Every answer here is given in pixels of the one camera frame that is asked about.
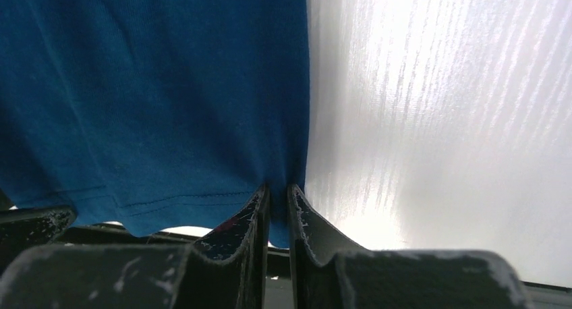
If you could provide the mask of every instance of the white textured surface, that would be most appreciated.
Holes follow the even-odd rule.
[[[306,192],[369,248],[572,287],[572,0],[308,0]]]

